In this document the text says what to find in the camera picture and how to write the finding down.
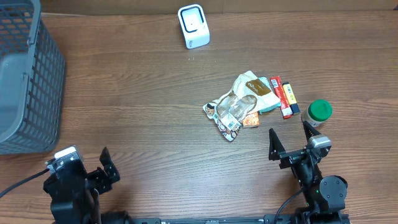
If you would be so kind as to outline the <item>green lid jar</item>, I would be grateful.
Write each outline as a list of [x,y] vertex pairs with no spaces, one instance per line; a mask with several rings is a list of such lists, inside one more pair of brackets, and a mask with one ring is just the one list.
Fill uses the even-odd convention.
[[302,121],[307,121],[311,126],[318,127],[328,120],[333,113],[332,105],[327,100],[315,100],[302,114]]

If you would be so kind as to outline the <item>yellow marker pen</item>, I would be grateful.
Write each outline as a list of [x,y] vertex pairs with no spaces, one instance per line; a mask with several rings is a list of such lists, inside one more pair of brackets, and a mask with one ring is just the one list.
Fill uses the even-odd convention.
[[286,94],[287,100],[290,105],[290,109],[292,110],[293,114],[300,114],[300,108],[297,104],[296,97],[294,95],[293,89],[291,87],[291,84],[289,82],[285,82],[282,84],[282,87],[284,89],[284,92]]

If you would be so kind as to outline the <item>teal tissue packet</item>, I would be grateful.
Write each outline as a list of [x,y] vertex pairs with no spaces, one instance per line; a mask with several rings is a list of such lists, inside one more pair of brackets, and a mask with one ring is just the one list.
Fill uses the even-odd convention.
[[[268,89],[270,89],[272,97],[277,98],[273,89],[271,88],[271,84],[269,83],[268,79],[266,77],[259,77],[259,79],[261,82],[263,82],[263,84],[265,84],[266,87],[268,87]],[[278,101],[272,100],[270,103],[267,104],[267,106],[264,109],[259,110],[259,114],[263,114],[263,113],[272,111],[273,109],[280,107],[280,106],[281,106],[280,100],[278,100]]]

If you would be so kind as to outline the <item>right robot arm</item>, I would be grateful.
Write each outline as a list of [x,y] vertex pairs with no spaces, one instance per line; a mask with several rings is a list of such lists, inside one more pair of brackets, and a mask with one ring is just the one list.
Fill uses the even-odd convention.
[[[281,169],[291,169],[298,180],[300,190],[288,198],[274,215],[265,215],[265,223],[349,223],[349,215],[342,214],[348,193],[347,181],[338,175],[322,176],[318,167],[321,160],[331,149],[328,136],[317,131],[308,122],[303,122],[307,144],[296,151],[287,152],[276,132],[269,130],[269,160],[279,161]],[[285,206],[302,194],[306,207],[300,207],[295,213],[283,215]]]

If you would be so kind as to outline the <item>orange snack packet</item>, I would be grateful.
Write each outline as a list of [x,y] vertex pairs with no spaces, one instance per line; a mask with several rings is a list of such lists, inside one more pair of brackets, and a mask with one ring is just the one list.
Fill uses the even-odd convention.
[[256,128],[260,125],[259,113],[248,114],[242,121],[244,128]]

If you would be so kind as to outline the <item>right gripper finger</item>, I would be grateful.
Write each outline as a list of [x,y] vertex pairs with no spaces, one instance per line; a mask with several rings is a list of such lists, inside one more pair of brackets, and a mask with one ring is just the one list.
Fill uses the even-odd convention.
[[308,121],[303,121],[303,129],[305,131],[307,140],[313,136],[320,135],[320,132],[317,131]]
[[285,148],[273,128],[269,130],[269,140],[269,160],[280,160],[280,156],[285,153]]

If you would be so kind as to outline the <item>beige snack bag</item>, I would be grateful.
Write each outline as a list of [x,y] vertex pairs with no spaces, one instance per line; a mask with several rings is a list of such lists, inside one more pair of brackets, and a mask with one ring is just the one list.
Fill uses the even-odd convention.
[[264,109],[273,98],[270,89],[252,71],[238,76],[229,92],[203,105],[206,116],[213,120],[224,138],[232,142],[243,127],[243,119]]

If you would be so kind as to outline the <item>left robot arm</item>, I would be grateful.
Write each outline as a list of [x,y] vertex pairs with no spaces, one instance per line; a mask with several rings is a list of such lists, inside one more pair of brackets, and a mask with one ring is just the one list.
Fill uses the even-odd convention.
[[132,223],[128,212],[101,212],[99,196],[112,190],[120,175],[107,147],[99,161],[102,167],[87,172],[76,145],[55,153],[47,161],[50,176],[43,190],[52,199],[50,210],[55,223]]

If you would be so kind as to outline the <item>red candy stick packet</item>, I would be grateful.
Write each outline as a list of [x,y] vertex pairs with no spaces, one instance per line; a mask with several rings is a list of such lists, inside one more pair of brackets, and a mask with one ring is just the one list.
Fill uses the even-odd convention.
[[289,119],[293,116],[293,112],[291,110],[290,104],[287,100],[287,97],[285,95],[284,89],[282,87],[282,83],[280,80],[280,76],[276,77],[271,77],[270,78],[271,84],[273,86],[275,94],[279,97],[280,99],[280,109],[282,112],[282,116],[284,119]]

